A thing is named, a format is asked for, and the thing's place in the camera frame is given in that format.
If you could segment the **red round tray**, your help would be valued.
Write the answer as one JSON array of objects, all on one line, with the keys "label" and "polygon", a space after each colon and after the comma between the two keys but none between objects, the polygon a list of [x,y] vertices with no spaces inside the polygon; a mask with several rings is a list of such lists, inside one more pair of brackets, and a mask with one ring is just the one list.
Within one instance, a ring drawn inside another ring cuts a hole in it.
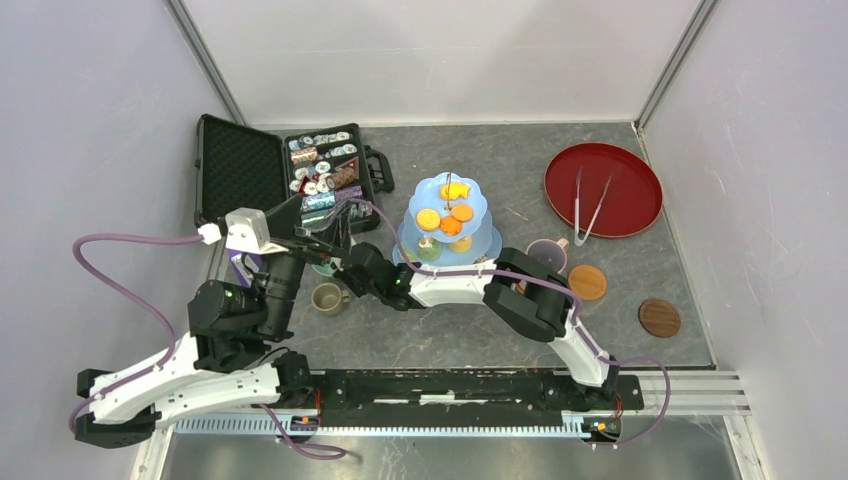
[{"label": "red round tray", "polygon": [[562,221],[599,238],[640,234],[663,209],[663,189],[653,169],[605,143],[577,144],[556,154],[543,175],[543,190]]}]

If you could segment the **dark brown wooden coaster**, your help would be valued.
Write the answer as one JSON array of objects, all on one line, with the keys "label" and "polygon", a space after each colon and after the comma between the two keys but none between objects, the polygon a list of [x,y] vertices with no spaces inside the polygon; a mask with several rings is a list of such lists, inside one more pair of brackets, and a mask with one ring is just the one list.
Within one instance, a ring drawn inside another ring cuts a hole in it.
[{"label": "dark brown wooden coaster", "polygon": [[671,338],[679,333],[682,320],[677,308],[662,299],[645,300],[639,307],[641,326],[652,336]]}]

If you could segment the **green cupcake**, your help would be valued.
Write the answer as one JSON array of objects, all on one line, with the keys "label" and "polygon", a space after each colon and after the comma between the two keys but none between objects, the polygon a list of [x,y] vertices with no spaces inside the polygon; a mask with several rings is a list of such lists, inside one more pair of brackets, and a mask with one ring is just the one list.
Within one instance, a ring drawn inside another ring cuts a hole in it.
[{"label": "green cupcake", "polygon": [[438,261],[442,255],[442,243],[433,237],[421,237],[416,245],[416,256],[422,263]]}]

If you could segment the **orange round cookie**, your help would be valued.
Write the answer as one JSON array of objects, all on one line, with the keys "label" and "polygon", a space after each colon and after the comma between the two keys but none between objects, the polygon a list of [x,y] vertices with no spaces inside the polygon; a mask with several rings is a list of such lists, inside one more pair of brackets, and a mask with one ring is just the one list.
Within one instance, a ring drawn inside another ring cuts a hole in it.
[{"label": "orange round cookie", "polygon": [[424,208],[416,213],[415,222],[423,231],[435,231],[440,228],[441,215],[435,209]]}]

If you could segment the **black open case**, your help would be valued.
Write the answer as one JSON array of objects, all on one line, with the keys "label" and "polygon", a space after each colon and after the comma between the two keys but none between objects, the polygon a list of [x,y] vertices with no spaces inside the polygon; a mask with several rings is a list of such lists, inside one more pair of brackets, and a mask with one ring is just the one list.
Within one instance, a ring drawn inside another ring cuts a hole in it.
[{"label": "black open case", "polygon": [[204,114],[196,139],[197,225],[298,198],[303,227],[328,225],[341,206],[352,232],[361,233],[380,223],[376,195],[394,189],[387,157],[363,142],[356,123],[281,138]]}]

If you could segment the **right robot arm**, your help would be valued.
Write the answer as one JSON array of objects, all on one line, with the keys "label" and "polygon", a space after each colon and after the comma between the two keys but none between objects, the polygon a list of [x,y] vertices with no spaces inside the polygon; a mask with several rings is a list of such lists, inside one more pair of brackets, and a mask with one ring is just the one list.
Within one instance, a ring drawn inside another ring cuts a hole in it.
[{"label": "right robot arm", "polygon": [[354,245],[334,277],[361,297],[396,311],[482,305],[519,335],[545,343],[564,361],[580,400],[602,408],[618,393],[618,366],[583,325],[582,300],[566,280],[514,248],[475,265],[394,264],[372,244]]}]

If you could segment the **green teacup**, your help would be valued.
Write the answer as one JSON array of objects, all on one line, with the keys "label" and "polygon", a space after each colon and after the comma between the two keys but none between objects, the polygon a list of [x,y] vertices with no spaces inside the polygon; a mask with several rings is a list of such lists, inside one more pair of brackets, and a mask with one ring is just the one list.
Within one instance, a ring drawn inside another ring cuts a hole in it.
[{"label": "green teacup", "polygon": [[341,270],[340,261],[334,258],[320,264],[315,264],[312,268],[317,274],[328,278],[332,278],[338,271]]}]

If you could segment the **yellow cupcake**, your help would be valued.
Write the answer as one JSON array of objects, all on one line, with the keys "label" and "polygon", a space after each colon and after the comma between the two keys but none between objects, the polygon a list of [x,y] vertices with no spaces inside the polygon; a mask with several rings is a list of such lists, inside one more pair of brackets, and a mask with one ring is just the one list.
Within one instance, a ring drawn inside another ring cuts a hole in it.
[{"label": "yellow cupcake", "polygon": [[456,254],[463,254],[467,252],[473,246],[473,239],[471,236],[462,237],[454,242],[451,242],[447,245],[448,249]]}]

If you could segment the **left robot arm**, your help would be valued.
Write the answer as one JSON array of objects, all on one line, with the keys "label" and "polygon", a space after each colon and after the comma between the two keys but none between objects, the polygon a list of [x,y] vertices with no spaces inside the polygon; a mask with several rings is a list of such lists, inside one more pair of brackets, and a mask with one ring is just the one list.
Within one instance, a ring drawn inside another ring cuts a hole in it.
[{"label": "left robot arm", "polygon": [[117,372],[79,372],[81,401],[68,421],[77,441],[122,448],[226,408],[320,407],[307,358],[285,346],[288,324],[305,266],[349,252],[356,204],[342,201],[302,226],[300,203],[240,208],[198,227],[191,243],[238,247],[264,263],[249,286],[203,283],[188,305],[188,331],[171,335],[162,352]]}]

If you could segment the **light wooden coaster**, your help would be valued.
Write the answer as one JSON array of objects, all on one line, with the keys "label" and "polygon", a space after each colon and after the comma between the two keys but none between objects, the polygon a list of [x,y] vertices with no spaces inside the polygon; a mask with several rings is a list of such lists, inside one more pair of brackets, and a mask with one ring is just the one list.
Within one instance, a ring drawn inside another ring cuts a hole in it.
[{"label": "light wooden coaster", "polygon": [[571,289],[585,301],[599,300],[608,289],[605,274],[593,265],[575,266],[569,272],[567,280]]}]

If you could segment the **pink mug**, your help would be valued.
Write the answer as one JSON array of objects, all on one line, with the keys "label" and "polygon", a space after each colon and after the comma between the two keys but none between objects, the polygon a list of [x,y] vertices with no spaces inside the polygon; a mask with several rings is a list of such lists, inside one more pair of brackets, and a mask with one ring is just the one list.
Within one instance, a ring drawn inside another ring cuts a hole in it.
[{"label": "pink mug", "polygon": [[526,247],[525,253],[549,269],[562,273],[568,263],[569,245],[570,242],[566,238],[537,239]]}]

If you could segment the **blue three-tier cake stand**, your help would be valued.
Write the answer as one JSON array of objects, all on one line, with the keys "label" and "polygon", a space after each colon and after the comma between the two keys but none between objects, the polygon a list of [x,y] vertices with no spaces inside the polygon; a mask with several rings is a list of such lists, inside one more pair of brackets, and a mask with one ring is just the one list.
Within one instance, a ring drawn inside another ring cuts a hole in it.
[{"label": "blue three-tier cake stand", "polygon": [[393,262],[436,267],[493,260],[503,240],[478,183],[452,172],[421,180],[398,227]]}]

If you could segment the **small orange cookie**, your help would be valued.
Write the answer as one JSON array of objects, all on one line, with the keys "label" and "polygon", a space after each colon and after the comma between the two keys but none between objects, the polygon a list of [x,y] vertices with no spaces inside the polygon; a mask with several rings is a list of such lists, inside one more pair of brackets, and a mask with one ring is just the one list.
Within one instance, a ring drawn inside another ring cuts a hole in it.
[{"label": "small orange cookie", "polygon": [[451,216],[462,223],[473,219],[474,209],[468,204],[456,204],[451,208]]}]

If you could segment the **orange chip cookie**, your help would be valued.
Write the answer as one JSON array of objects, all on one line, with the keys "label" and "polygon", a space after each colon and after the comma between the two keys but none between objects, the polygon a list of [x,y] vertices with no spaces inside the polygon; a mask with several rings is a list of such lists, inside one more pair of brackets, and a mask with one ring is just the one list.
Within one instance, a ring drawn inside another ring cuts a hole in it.
[{"label": "orange chip cookie", "polygon": [[452,216],[443,217],[440,221],[440,230],[448,236],[458,235],[463,227],[463,223],[455,220]]}]

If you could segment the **small olive cup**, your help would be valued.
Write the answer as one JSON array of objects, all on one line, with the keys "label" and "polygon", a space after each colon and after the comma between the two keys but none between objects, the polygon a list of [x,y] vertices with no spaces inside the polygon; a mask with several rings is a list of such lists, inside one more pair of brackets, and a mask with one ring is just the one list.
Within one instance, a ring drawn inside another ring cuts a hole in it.
[{"label": "small olive cup", "polygon": [[316,286],[311,294],[312,306],[321,314],[335,316],[352,299],[351,293],[335,283]]}]

